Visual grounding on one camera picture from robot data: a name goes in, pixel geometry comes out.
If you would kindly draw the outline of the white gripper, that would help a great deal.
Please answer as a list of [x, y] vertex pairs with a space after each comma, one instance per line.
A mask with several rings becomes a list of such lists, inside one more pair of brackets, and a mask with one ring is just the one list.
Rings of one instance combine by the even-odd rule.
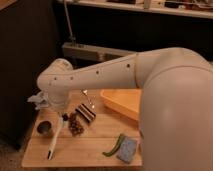
[[67, 107], [68, 96], [67, 95], [49, 95], [48, 102], [54, 111], [58, 113], [63, 113], [65, 108]]

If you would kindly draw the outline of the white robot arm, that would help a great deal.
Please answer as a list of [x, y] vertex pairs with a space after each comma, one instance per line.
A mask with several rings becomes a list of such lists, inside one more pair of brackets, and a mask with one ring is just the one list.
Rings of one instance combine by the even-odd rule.
[[213, 171], [213, 65], [192, 50], [139, 52], [76, 70], [57, 59], [37, 85], [57, 107], [72, 89], [139, 88], [144, 171]]

